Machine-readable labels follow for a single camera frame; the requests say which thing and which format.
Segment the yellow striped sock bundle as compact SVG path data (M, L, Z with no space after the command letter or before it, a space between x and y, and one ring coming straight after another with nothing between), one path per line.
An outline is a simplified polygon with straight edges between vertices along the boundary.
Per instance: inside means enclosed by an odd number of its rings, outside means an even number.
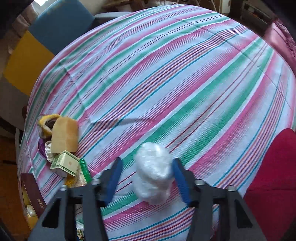
M38 118L37 126L39 131L39 136L42 139L47 139L52 136L53 126L58 118L61 116L59 114L48 114L41 115Z

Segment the green essential oil box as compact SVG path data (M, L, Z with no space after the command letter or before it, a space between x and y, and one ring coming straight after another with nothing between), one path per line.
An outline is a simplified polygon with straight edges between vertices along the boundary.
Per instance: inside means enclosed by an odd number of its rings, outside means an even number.
M67 176L75 177L80 159L68 151L63 151L53 159L50 170L57 175L66 178Z

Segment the gold metal tin box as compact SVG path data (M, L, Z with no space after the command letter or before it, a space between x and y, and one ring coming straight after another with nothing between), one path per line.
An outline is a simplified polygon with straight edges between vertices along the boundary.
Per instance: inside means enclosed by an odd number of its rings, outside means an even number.
M47 207L34 175L21 173L21 194L26 222L32 230Z

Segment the green yellow snack bag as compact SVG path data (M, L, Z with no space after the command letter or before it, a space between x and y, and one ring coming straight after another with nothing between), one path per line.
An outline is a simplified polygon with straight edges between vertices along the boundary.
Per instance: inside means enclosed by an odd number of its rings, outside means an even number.
M69 188L85 186L92 181L92 177L88 170L87 164L84 159L80 159L80 166L77 169L76 176L68 175L65 185Z

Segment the grey yellow blue headboard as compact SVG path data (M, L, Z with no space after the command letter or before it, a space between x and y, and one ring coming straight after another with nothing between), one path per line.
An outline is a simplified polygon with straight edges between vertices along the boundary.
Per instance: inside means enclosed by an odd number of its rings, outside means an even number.
M1 118L23 129L22 108L55 55L91 30L94 16L80 1L55 1L18 41L1 78Z

